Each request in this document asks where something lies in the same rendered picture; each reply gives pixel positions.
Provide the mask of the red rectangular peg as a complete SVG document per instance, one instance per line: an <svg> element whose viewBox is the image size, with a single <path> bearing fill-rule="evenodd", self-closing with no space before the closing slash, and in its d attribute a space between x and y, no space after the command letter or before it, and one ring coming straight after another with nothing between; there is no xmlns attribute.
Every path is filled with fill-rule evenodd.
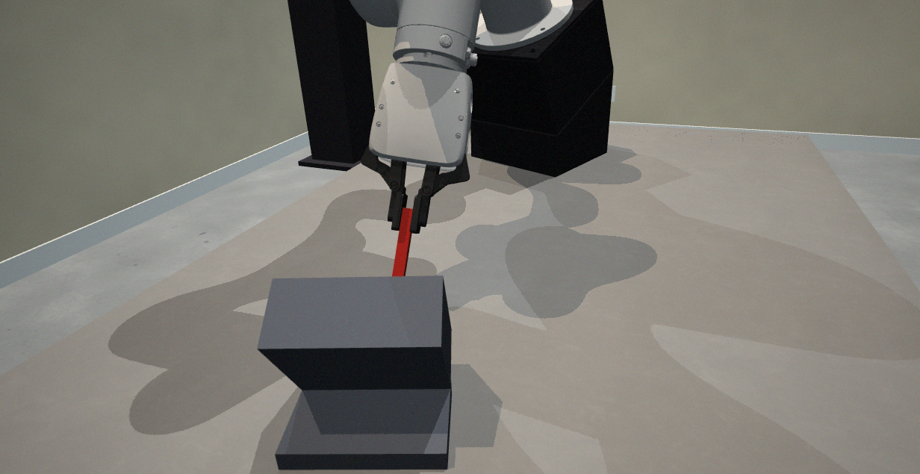
<svg viewBox="0 0 920 474"><path fill-rule="evenodd" d="M397 250L392 276L405 276L407 272L408 253L410 249L410 220L413 209L402 208L400 231L398 231Z"/></svg>

